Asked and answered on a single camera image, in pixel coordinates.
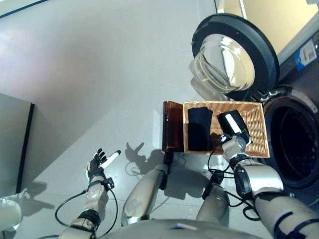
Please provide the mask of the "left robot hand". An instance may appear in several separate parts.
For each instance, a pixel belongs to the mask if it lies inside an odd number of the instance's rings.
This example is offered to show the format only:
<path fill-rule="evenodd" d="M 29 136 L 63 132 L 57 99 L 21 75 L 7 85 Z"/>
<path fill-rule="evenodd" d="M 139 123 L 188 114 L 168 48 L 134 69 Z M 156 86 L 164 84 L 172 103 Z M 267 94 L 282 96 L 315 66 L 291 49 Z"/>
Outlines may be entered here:
<path fill-rule="evenodd" d="M 88 162 L 86 167 L 86 177 L 91 183 L 95 177 L 105 178 L 104 170 L 121 154 L 120 150 L 116 150 L 110 156 L 106 156 L 102 148 L 99 148 L 94 154 L 93 159 Z"/>

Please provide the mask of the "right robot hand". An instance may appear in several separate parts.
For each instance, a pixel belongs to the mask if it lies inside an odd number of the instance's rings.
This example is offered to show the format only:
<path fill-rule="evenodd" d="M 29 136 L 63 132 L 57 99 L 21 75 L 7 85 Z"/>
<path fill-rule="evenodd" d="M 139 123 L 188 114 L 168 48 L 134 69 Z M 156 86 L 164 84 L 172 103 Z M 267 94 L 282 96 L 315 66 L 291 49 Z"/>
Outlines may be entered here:
<path fill-rule="evenodd" d="M 247 126 L 237 110 L 220 113 L 217 120 L 222 129 L 222 135 L 218 141 L 222 144 L 234 137 L 242 138 L 246 145 L 250 145 L 252 138 L 249 134 Z"/>

